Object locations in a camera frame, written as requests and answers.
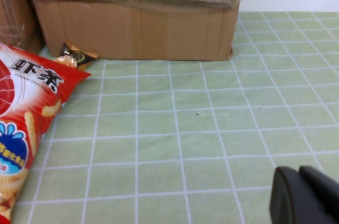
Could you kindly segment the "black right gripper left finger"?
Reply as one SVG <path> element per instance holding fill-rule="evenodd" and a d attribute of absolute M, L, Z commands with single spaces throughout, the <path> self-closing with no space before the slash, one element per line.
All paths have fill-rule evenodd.
<path fill-rule="evenodd" d="M 327 210 L 299 170 L 287 166 L 274 171 L 269 211 L 272 223 L 338 223 L 338 210 Z"/>

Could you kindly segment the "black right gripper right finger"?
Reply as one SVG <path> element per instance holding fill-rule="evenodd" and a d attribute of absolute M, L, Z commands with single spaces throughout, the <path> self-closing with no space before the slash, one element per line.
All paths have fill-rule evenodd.
<path fill-rule="evenodd" d="M 338 210 L 338 182 L 311 166 L 300 166 L 299 174 L 327 210 Z"/>

